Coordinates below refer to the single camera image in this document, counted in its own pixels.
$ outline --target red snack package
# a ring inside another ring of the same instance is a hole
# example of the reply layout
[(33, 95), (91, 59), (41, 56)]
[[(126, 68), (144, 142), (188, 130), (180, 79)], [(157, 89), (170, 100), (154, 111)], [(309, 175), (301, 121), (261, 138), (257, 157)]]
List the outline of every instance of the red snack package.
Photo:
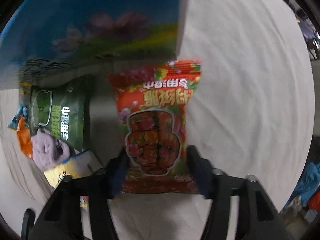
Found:
[(131, 164), (123, 192), (197, 192), (186, 163), (186, 103), (200, 61), (171, 61), (113, 75), (119, 126)]

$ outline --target orange object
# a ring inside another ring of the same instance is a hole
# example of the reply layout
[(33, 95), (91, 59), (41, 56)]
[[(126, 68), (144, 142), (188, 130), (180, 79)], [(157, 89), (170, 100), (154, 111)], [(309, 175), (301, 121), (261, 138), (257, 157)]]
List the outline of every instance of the orange object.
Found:
[(320, 190), (308, 201), (309, 208), (320, 211)]
[(18, 123), (17, 137), (21, 151), (25, 156), (32, 159), (32, 142), (30, 140), (30, 131), (25, 126), (23, 117), (20, 118)]
[(185, 107), (200, 74), (199, 60), (183, 60), (110, 78), (123, 143), (131, 159), (122, 191), (197, 192), (186, 163)]

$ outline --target black object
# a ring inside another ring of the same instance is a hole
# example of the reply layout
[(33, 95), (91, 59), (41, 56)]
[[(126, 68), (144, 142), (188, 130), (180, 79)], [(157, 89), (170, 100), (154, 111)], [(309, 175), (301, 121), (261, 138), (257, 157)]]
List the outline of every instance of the black object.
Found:
[[(201, 240), (226, 239), (232, 195), (239, 196), (236, 240), (289, 240), (276, 208), (254, 176), (247, 179), (228, 176), (201, 158), (194, 146), (187, 148), (187, 163), (199, 193), (213, 200)], [(22, 240), (84, 239), (80, 195), (89, 196), (93, 240), (118, 240), (107, 199), (120, 192), (128, 167), (129, 158), (123, 149), (105, 169), (90, 177), (72, 179), (66, 176), (33, 227), (34, 217), (26, 210), (23, 225), (27, 226), (22, 229)]]

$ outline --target green package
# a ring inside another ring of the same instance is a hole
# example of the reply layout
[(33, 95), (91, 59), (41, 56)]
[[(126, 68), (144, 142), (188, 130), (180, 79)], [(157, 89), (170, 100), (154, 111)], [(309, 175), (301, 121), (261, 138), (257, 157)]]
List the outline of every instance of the green package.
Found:
[(69, 147), (83, 149), (84, 109), (92, 91), (93, 76), (73, 79), (53, 89), (33, 86), (28, 123), (30, 134), (45, 128)]

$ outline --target purple cloth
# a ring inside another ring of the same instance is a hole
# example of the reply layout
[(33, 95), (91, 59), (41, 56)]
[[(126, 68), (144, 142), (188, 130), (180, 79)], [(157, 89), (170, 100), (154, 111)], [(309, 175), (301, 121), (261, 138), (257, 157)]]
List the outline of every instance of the purple cloth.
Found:
[(48, 131), (39, 129), (37, 134), (31, 137), (31, 141), (32, 158), (42, 171), (56, 167), (70, 156), (68, 145)]

